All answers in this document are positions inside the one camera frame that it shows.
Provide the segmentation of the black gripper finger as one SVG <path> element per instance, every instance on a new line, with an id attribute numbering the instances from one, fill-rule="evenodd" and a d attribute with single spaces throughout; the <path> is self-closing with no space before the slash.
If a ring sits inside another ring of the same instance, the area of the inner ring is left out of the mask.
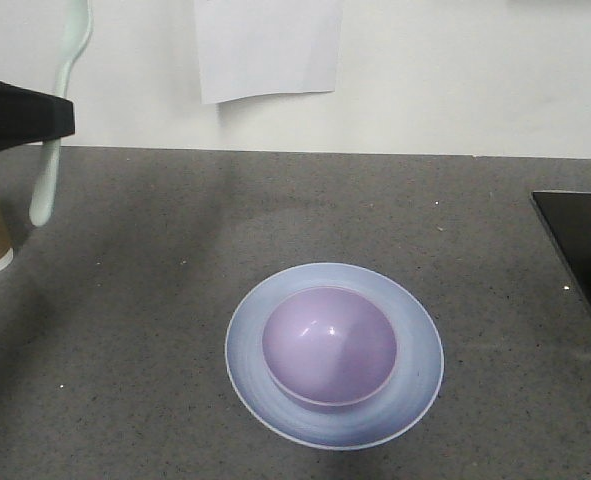
<path id="1" fill-rule="evenodd" d="M 46 140 L 54 130 L 52 98 L 0 81 L 0 152 Z"/>

